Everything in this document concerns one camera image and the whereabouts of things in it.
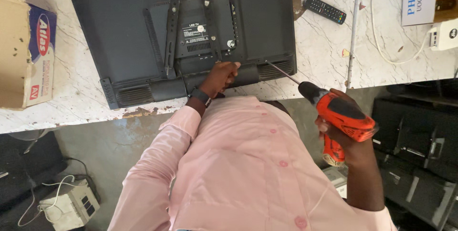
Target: white marble countertop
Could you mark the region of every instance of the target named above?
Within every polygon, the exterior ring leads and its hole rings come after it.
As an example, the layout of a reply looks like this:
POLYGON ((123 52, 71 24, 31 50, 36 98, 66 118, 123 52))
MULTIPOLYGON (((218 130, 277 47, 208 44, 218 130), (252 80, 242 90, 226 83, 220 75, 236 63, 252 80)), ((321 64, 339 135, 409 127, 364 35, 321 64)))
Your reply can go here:
MULTIPOLYGON (((425 48, 416 59, 393 65, 380 56, 374 41, 370 0, 356 0, 365 8, 356 14, 354 51, 349 88, 453 78, 458 67, 458 48, 431 51, 425 48)), ((421 46, 432 24, 401 26, 402 0, 374 0, 375 29, 381 50, 392 61, 410 59, 421 46)))
MULTIPOLYGON (((186 99, 150 103, 110 110, 86 39, 71 0, 26 0, 57 13, 53 99, 23 111, 0 110, 0 133, 54 128, 173 112, 186 99)), ((332 23, 312 12, 295 21, 298 80, 325 88, 345 90, 354 0, 323 0, 347 13, 344 25, 332 23)), ((287 78, 260 82, 226 91, 228 96, 256 95, 261 100, 300 98, 297 85, 287 78)))

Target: white power adapter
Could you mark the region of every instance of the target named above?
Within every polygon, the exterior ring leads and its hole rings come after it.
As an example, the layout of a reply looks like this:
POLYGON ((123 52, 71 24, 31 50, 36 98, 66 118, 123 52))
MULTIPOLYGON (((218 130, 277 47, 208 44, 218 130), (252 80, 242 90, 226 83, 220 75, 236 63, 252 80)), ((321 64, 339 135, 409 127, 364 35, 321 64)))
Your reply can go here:
POLYGON ((435 23, 431 29, 430 48, 443 51, 458 47, 458 18, 435 23))

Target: black tv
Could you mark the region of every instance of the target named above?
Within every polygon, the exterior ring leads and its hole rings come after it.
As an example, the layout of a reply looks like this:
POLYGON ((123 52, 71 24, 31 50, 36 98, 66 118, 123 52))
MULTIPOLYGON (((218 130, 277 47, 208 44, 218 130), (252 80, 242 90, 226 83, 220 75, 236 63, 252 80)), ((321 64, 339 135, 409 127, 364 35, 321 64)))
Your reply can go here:
POLYGON ((185 97, 218 61, 232 87, 295 74, 292 0, 72 0, 111 109, 185 97))

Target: warning label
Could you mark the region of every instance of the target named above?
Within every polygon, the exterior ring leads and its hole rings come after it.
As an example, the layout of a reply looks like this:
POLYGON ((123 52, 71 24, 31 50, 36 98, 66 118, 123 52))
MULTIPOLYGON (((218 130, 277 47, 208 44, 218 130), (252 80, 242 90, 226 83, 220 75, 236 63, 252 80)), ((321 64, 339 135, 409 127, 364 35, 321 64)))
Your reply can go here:
POLYGON ((182 28, 183 36, 185 36, 186 43, 193 43, 198 41, 208 41, 206 24, 200 25, 199 23, 186 24, 187 27, 182 28))

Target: wristwatch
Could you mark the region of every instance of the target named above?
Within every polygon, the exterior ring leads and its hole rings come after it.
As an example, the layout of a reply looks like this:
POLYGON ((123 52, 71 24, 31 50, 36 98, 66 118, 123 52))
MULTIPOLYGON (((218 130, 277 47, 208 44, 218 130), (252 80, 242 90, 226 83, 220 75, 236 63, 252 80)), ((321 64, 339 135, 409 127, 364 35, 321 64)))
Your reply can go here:
POLYGON ((205 105, 206 108, 208 108, 212 101, 212 99, 206 93, 202 92, 197 87, 192 90, 191 94, 189 95, 189 98, 191 97, 196 97, 197 99, 199 99, 205 105))

